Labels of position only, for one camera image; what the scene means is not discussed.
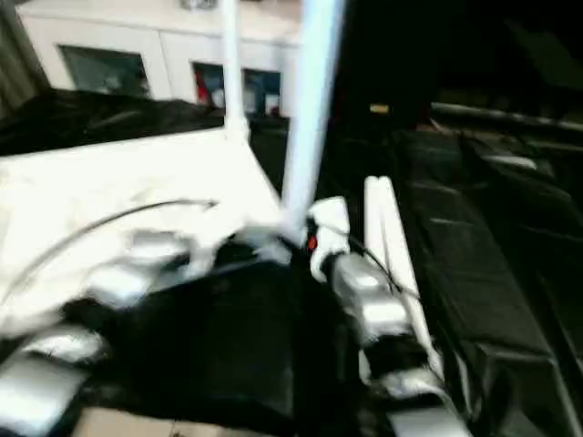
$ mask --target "metal rod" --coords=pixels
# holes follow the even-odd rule
[[[344,0],[302,3],[302,51],[283,180],[283,231],[297,243],[320,171],[334,69],[343,25]]]
[[[239,50],[239,0],[220,0],[223,14],[223,75],[225,81],[225,128],[228,132],[248,134],[243,110],[243,84]]]

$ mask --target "silver metal part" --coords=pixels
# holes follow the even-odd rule
[[[87,277],[87,295],[114,309],[138,304],[151,294],[159,270],[118,259],[95,268]]]
[[[446,406],[389,414],[397,437],[472,437],[460,418]]]
[[[36,357],[8,362],[0,369],[0,428],[27,437],[49,434],[85,378]]]
[[[407,310],[392,293],[386,276],[356,254],[341,255],[332,272],[332,289],[354,320],[361,346],[381,335],[411,331]]]
[[[449,400],[442,380],[435,375],[429,366],[395,371],[384,375],[377,383],[383,387],[386,394],[398,401],[423,394],[435,394],[444,401]]]
[[[78,326],[58,326],[29,341],[19,352],[38,352],[70,364],[97,362],[107,356],[104,339]]]
[[[173,232],[139,230],[132,235],[128,256],[136,263],[163,265],[176,259],[189,260],[192,244]]]

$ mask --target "white pole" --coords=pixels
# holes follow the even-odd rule
[[[431,335],[427,328],[427,321],[421,301],[419,289],[413,270],[413,263],[409,256],[409,248],[404,235],[403,222],[397,205],[397,199],[393,190],[393,183],[387,177],[379,178],[381,195],[381,214],[384,231],[384,246],[386,249],[386,262],[397,285],[403,286],[414,296],[404,294],[404,303],[409,309],[411,322],[417,340],[427,350],[431,368],[443,377],[443,364],[431,341]]]
[[[364,246],[388,269],[384,257],[381,186],[376,176],[364,180]]]
[[[302,51],[297,70],[283,180],[283,231],[297,243],[320,171],[334,68],[343,25],[344,0],[302,2]]]
[[[239,1],[219,1],[224,25],[225,128],[228,134],[247,140],[249,127],[243,110],[243,85],[239,52]]]

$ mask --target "red light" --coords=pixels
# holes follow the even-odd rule
[[[310,237],[308,240],[308,249],[314,250],[318,247],[318,240],[315,237]]]

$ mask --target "black cable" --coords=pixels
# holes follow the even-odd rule
[[[21,272],[16,276],[16,278],[11,282],[8,286],[4,297],[2,298],[2,302],[0,303],[0,307],[4,306],[10,296],[15,294],[18,291],[21,291],[26,288],[28,281],[36,275],[36,273],[45,265],[47,262],[51,261],[52,259],[56,258],[59,254],[61,254],[64,250],[68,249],[73,243],[78,241],[79,239],[85,237],[87,234],[90,234],[94,230],[102,228],[109,223],[122,219],[126,216],[131,216],[133,214],[137,214],[142,211],[146,211],[149,209],[157,209],[157,208],[164,208],[164,207],[172,207],[172,206],[203,206],[212,208],[217,204],[217,202],[212,200],[199,200],[199,199],[189,199],[189,198],[179,198],[174,200],[167,200],[164,202],[158,203],[150,203],[147,205],[142,205],[139,207],[126,209],[124,211],[118,212],[112,216],[105,217],[98,221],[94,221],[93,223],[84,226],[83,228],[76,230],[72,234],[68,235],[64,239],[58,241],[56,244],[45,250],[41,253],[38,257],[33,259],[27,266],[25,266]]]

